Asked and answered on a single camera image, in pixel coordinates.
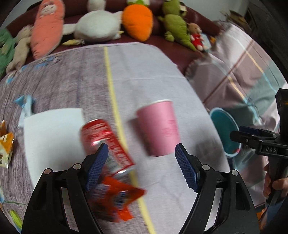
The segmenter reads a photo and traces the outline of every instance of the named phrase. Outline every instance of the can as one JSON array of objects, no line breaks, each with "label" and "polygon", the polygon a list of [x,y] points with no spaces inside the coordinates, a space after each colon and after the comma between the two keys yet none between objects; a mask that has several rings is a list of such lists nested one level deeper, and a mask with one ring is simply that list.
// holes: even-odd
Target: can
[{"label": "can", "polygon": [[120,178],[134,168],[134,162],[103,119],[86,123],[81,129],[81,141],[87,155],[96,153],[102,143],[108,145],[109,155],[103,168],[105,175]]}]

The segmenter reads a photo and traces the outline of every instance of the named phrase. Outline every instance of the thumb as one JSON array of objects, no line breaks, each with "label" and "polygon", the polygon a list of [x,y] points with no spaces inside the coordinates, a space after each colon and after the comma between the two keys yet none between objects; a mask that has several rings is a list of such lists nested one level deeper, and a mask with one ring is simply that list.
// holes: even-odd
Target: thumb
[{"label": "thumb", "polygon": [[288,178],[278,179],[272,183],[272,188],[275,190],[288,189]]}]

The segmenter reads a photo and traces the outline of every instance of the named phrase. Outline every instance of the sofa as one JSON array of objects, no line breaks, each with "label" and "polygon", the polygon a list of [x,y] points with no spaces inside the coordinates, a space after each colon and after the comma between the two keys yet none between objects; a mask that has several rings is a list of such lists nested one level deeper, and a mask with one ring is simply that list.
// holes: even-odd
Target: sofa
[{"label": "sofa", "polygon": [[[63,0],[65,4],[65,24],[77,23],[77,21],[87,13],[87,0]],[[201,53],[194,52],[176,42],[166,41],[164,38],[165,28],[163,24],[158,21],[157,16],[162,14],[162,3],[164,0],[151,0],[150,9],[154,15],[154,24],[151,37],[145,42],[146,44],[154,45],[161,49],[163,53],[168,56],[179,68],[179,70],[184,74],[187,66],[195,59],[201,57]],[[110,12],[122,11],[126,7],[126,0],[107,0],[106,10]],[[13,22],[11,22],[7,29],[10,31],[13,37],[26,25],[34,24],[35,17],[37,14],[38,6],[29,9],[24,14],[19,16]],[[214,24],[212,21],[194,11],[191,8],[187,8],[187,15],[185,20],[190,23],[194,22],[198,24],[204,33],[210,36],[216,36],[220,32],[220,28]],[[62,41],[67,41],[73,37],[72,35],[64,36]],[[125,42],[135,42],[136,40],[131,38],[128,34],[122,34],[121,38],[118,40],[111,40],[105,43],[125,43]],[[75,48],[78,46],[63,46],[59,45],[52,53],[67,50],[70,48]],[[30,54],[26,60],[26,63],[33,61],[33,57]]]}]

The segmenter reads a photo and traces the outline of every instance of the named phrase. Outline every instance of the paper sheet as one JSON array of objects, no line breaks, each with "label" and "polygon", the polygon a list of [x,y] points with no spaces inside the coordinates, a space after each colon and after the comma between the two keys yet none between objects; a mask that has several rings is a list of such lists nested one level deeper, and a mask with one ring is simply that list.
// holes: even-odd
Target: paper sheet
[{"label": "paper sheet", "polygon": [[81,108],[48,110],[25,118],[25,155],[34,187],[46,168],[67,170],[84,160],[83,125]]}]

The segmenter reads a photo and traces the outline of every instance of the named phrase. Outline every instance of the cup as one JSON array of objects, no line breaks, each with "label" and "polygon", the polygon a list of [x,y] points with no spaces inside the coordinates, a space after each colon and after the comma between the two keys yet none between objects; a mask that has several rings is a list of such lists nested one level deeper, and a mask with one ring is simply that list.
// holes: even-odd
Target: cup
[{"label": "cup", "polygon": [[138,109],[136,114],[153,155],[162,156],[175,151],[180,136],[171,100],[152,102]]}]

